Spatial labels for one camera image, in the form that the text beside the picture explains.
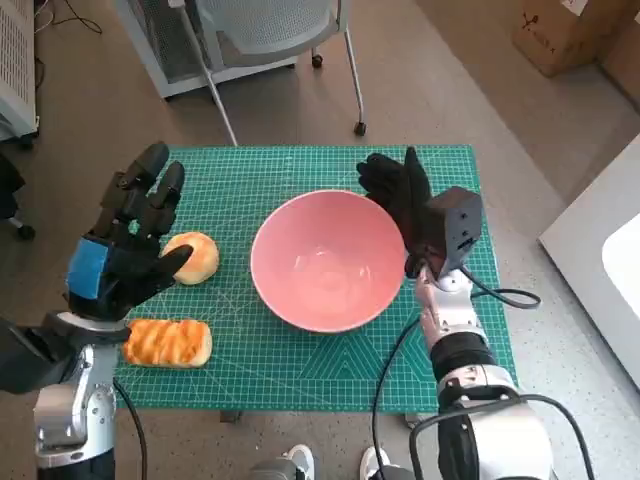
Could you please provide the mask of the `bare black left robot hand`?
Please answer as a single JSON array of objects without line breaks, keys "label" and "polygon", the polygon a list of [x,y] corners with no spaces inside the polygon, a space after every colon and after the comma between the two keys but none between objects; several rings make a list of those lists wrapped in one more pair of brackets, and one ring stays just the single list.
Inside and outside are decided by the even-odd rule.
[{"label": "bare black left robot hand", "polygon": [[174,284],[193,249],[161,255],[161,237],[176,219],[185,170],[169,163],[163,142],[148,146],[116,172],[96,223],[79,240],[66,278],[68,307],[103,322],[122,320],[134,307]]}]

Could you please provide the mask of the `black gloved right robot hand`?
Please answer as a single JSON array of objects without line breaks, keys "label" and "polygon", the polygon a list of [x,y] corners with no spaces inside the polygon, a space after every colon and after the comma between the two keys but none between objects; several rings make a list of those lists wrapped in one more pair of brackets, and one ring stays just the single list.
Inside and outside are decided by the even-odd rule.
[{"label": "black gloved right robot hand", "polygon": [[397,225],[407,252],[405,274],[416,279],[427,264],[429,227],[427,205],[432,198],[426,171],[416,149],[406,149],[404,162],[371,153],[356,165],[366,197],[383,208]]}]

